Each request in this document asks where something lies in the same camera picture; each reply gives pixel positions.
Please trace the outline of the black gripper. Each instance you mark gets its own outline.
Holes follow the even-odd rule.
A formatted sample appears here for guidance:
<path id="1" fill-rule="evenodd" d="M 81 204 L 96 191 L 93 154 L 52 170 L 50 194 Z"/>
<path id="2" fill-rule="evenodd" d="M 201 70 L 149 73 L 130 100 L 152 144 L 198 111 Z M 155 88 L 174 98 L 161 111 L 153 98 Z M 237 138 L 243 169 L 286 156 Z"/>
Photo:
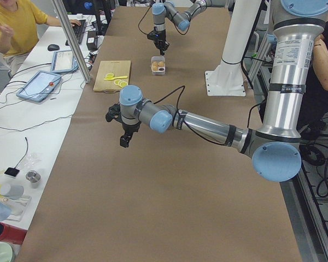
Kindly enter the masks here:
<path id="1" fill-rule="evenodd" d="M 165 31 L 155 31 L 154 32 L 154 43 L 155 43 L 155 46 L 158 49 L 160 55 L 165 54 L 166 50 L 169 47 L 169 43 L 166 42 L 166 32 Z"/>
<path id="2" fill-rule="evenodd" d="M 136 124 L 127 124 L 125 122 L 122 123 L 122 128 L 124 130 L 124 135 L 120 137 L 120 146 L 124 148 L 128 148 L 130 141 L 133 137 L 133 133 L 138 132 L 140 128 L 141 122 L 137 122 Z"/>

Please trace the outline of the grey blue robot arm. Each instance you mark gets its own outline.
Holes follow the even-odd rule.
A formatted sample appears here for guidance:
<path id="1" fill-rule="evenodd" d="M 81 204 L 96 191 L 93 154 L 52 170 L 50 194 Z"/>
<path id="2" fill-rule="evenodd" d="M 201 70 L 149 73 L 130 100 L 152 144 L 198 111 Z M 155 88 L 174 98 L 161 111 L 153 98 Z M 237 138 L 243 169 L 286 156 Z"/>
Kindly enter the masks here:
<path id="1" fill-rule="evenodd" d="M 163 55 L 167 49 L 165 18 L 181 31 L 191 20 L 210 7 L 222 7 L 226 1 L 192 1 L 179 12 L 167 1 L 152 5 L 154 31 L 148 38 Z M 240 62 L 247 47 L 247 33 L 253 29 L 261 1 L 236 1 L 221 63 L 206 71 L 208 96 L 245 96 Z M 234 147 L 252 159 L 255 171 L 270 181 L 282 182 L 296 176 L 302 160 L 298 151 L 300 135 L 296 130 L 314 40 L 325 27 L 328 1 L 270 1 L 268 32 L 277 39 L 276 54 L 268 89 L 262 126 L 245 130 L 192 114 L 172 105 L 155 105 L 143 97 L 139 87 L 128 85 L 120 91 L 119 117 L 125 131 L 120 145 L 128 147 L 140 124 L 159 133 L 170 126 L 190 129 L 213 144 Z"/>
<path id="2" fill-rule="evenodd" d="M 169 47 L 166 40 L 166 19 L 170 20 L 176 29 L 185 32 L 189 29 L 191 20 L 207 8 L 229 7 L 235 1 L 206 0 L 191 2 L 192 6 L 183 12 L 180 12 L 172 1 L 156 2 L 152 5 L 154 29 L 147 34 L 147 38 L 153 41 L 161 56 L 165 55 L 165 51 Z"/>

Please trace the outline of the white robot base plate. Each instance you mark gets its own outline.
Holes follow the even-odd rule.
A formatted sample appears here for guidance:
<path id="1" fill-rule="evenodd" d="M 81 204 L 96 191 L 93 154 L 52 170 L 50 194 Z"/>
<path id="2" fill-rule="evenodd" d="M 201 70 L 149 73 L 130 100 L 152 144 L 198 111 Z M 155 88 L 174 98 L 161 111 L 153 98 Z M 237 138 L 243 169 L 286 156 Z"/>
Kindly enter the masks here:
<path id="1" fill-rule="evenodd" d="M 237 69 L 236 72 L 224 70 L 205 71 L 204 76 L 208 96 L 244 97 L 246 95 L 240 69 Z"/>

